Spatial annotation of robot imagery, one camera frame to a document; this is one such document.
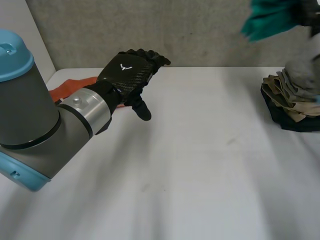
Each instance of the gray wall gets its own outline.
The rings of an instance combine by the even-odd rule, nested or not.
[[[153,49],[172,66],[283,66],[308,37],[295,29],[248,43],[250,0],[26,0],[56,69],[97,68]]]

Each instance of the white logo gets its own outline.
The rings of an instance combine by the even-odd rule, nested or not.
[[[120,67],[121,67],[122,71],[127,70],[127,69],[132,69],[132,66],[130,66],[130,67],[122,66],[122,63],[120,64]]]

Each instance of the white tabletop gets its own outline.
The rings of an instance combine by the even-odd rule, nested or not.
[[[151,121],[117,109],[37,193],[0,176],[0,239],[319,240],[320,135],[281,130],[260,93],[280,69],[162,68]]]

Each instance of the teal cloth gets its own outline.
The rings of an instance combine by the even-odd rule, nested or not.
[[[252,0],[252,14],[241,32],[251,42],[288,31],[299,24],[299,0]]]

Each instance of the red fabric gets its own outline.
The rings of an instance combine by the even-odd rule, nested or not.
[[[82,89],[85,86],[96,83],[97,78],[98,77],[96,76],[92,76],[81,80],[68,79],[57,88],[49,91],[49,93],[53,102],[55,103],[59,99],[66,99],[71,94],[75,93],[77,90]]]

